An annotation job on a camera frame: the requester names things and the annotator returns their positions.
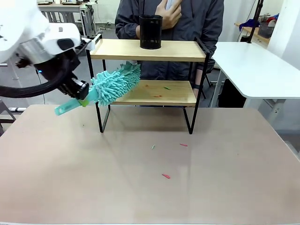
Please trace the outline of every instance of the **person's hand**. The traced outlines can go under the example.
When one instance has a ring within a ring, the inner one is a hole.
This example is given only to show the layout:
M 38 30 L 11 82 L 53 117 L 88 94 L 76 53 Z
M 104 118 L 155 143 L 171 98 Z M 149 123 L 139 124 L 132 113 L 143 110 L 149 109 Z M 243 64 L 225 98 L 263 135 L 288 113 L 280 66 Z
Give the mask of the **person's hand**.
M 155 15 L 163 17 L 163 30 L 173 28 L 181 18 L 181 2 L 182 0 L 177 0 L 169 10 L 165 9 L 168 0 L 162 0 L 157 6 Z

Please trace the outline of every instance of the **microfiber duster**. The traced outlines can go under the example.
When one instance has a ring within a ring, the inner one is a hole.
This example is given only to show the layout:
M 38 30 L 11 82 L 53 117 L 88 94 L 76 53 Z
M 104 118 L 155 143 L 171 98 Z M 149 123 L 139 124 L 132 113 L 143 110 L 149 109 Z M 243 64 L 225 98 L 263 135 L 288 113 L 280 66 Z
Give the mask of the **microfiber duster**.
M 115 102 L 118 98 L 136 87 L 140 81 L 141 69 L 139 64 L 121 65 L 121 69 L 110 74 L 107 71 L 97 74 L 92 78 L 93 85 L 90 86 L 86 99 L 81 101 L 72 99 L 67 103 L 55 108 L 56 115 L 62 115 L 79 106 L 86 107 L 89 102 L 99 102 L 99 105 L 106 106 Z

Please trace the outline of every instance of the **blue cloth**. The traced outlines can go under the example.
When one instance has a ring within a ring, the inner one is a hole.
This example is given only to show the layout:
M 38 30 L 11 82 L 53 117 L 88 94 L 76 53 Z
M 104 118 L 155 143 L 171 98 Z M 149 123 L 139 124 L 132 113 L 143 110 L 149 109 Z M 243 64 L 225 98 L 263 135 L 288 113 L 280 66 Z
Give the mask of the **blue cloth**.
M 255 25 L 254 19 L 250 19 L 250 20 L 248 20 L 247 22 L 242 23 L 242 24 L 240 25 L 240 32 L 242 31 L 242 28 L 243 28 L 243 27 L 254 27 L 254 25 Z
M 273 16 L 273 17 L 275 17 L 275 20 L 278 20 L 279 13 L 277 15 Z

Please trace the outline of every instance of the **wooden shelf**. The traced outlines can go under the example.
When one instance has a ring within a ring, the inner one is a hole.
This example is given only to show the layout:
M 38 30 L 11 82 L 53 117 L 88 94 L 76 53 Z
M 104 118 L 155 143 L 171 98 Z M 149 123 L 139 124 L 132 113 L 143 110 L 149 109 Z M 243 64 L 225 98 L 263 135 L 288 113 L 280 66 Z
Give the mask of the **wooden shelf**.
M 156 50 L 140 48 L 140 40 L 101 39 L 92 59 L 204 62 L 205 54 L 195 41 L 162 41 Z
M 113 103 L 113 105 L 180 106 L 195 106 L 195 104 L 196 98 L 189 81 L 149 80 L 141 80 L 136 88 Z
M 239 26 L 240 26 L 240 23 L 235 23 L 234 25 L 237 26 L 237 27 L 239 27 Z M 255 37 L 257 37 L 259 40 L 261 40 L 261 41 L 263 41 L 263 42 L 269 44 L 269 43 L 270 43 L 270 38 L 264 38 L 264 37 L 258 35 L 258 29 L 259 29 L 258 27 L 255 29 L 253 35 L 254 35 Z M 248 33 L 251 33 L 252 27 L 243 27 L 243 30 L 246 31 L 246 32 L 248 32 Z

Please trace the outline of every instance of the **small debris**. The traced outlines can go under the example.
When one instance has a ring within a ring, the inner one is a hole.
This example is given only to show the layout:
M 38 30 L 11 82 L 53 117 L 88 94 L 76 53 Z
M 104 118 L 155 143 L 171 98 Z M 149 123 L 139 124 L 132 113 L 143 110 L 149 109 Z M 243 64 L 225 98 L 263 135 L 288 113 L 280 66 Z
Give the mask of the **small debris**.
M 170 179 L 171 177 L 169 176 L 169 175 L 167 175 L 167 174 L 162 174 L 164 177 L 166 177 L 166 178 L 168 178 L 168 179 Z

